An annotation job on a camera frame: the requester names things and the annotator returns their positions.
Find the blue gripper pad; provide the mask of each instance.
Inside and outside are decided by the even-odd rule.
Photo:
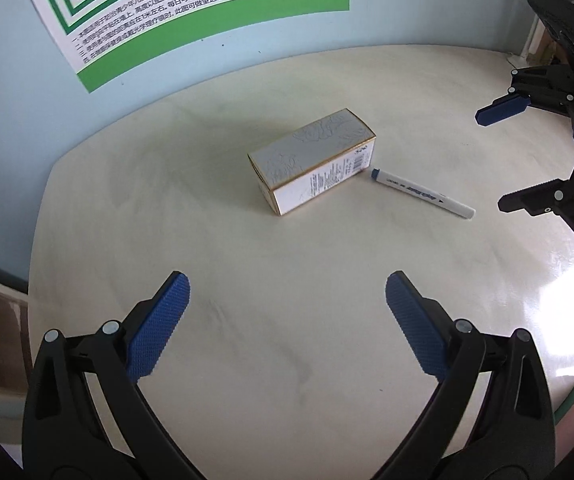
[[[523,113],[531,104],[531,99],[521,95],[507,95],[496,99],[492,104],[481,108],[476,113],[476,122],[481,126],[489,126],[503,119]]]
[[[178,274],[132,338],[127,354],[127,375],[132,383],[154,370],[189,304],[189,292],[189,279]]]
[[[397,273],[388,278],[385,295],[422,371],[442,382],[449,371],[446,343],[422,307],[422,296]]]

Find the white marble table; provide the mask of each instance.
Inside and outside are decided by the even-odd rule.
[[[140,381],[182,450],[210,480],[367,479],[435,386],[385,303],[402,269],[452,318],[530,330],[558,405],[574,384],[574,236],[553,215],[496,203],[564,178],[574,144],[567,120],[539,110],[477,126],[510,69],[465,48],[325,52],[221,76],[105,128],[49,177],[30,273],[34,354],[49,328],[91,333],[182,270],[190,307]],[[475,218],[367,173],[274,216],[246,154],[343,107],[378,136],[376,167]]]

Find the barcode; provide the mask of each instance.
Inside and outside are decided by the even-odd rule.
[[[364,162],[365,156],[364,155],[360,155],[357,156],[356,158],[353,159],[353,171],[358,171],[359,169],[362,168],[362,163]]]

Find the marker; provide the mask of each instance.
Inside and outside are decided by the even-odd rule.
[[[456,202],[452,198],[448,198],[440,193],[436,193],[431,189],[427,189],[425,186],[420,186],[420,184],[414,184],[413,182],[402,178],[399,176],[392,175],[390,173],[385,173],[380,170],[373,170],[371,172],[371,177],[376,182],[384,184],[385,186],[393,187],[399,191],[409,193],[416,198],[430,202],[433,205],[451,211],[459,216],[466,219],[471,219],[476,214],[476,210],[470,208],[467,205]]]

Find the light blue wall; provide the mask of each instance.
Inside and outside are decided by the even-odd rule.
[[[223,33],[88,94],[31,1],[0,0],[0,269],[28,277],[38,208],[54,162],[102,127],[171,92],[265,61],[349,46],[432,43],[519,52],[532,21],[526,0],[351,0],[351,8]]]

